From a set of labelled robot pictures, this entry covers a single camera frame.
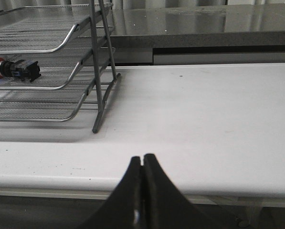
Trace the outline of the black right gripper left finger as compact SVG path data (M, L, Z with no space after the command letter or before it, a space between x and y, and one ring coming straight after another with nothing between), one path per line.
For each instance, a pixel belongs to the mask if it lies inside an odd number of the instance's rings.
M134 156L108 199L78 228L139 229L141 208L141 161Z

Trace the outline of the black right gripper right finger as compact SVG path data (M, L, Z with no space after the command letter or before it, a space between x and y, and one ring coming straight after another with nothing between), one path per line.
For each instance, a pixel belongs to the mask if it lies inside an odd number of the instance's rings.
M236 217L217 205L190 203L154 154L143 159L145 219L149 229L236 229Z

